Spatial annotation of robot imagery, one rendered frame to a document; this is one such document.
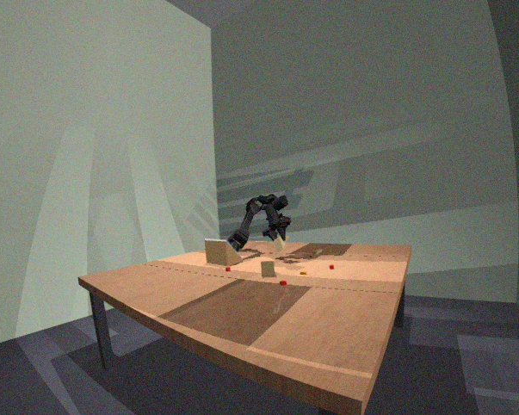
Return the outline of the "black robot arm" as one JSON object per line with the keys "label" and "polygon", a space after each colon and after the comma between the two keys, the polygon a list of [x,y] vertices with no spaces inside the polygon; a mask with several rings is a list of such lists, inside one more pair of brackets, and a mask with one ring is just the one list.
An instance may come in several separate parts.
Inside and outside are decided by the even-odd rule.
{"label": "black robot arm", "polygon": [[[260,201],[262,206],[258,206],[255,201]],[[267,204],[267,205],[264,205]],[[280,197],[276,197],[274,194],[269,196],[260,195],[258,197],[252,198],[248,201],[246,206],[246,215],[244,216],[244,220],[238,230],[236,230],[229,238],[229,245],[234,249],[234,251],[238,252],[239,249],[245,246],[250,236],[250,232],[248,232],[250,223],[253,219],[254,214],[258,213],[260,210],[265,210],[266,215],[271,214],[273,212],[277,212],[277,210],[283,209],[288,205],[287,197],[281,195]],[[235,239],[235,240],[233,240]]]}

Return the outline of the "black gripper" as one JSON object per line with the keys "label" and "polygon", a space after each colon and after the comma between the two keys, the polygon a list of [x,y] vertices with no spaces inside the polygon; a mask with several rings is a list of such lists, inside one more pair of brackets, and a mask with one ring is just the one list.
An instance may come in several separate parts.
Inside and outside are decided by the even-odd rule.
{"label": "black gripper", "polygon": [[[269,236],[273,241],[277,239],[277,234],[279,233],[282,240],[286,241],[286,228],[287,224],[291,223],[291,219],[289,217],[281,217],[277,212],[273,212],[267,215],[266,220],[269,221],[269,229],[263,231],[263,236]],[[275,232],[277,229],[278,232]]]}

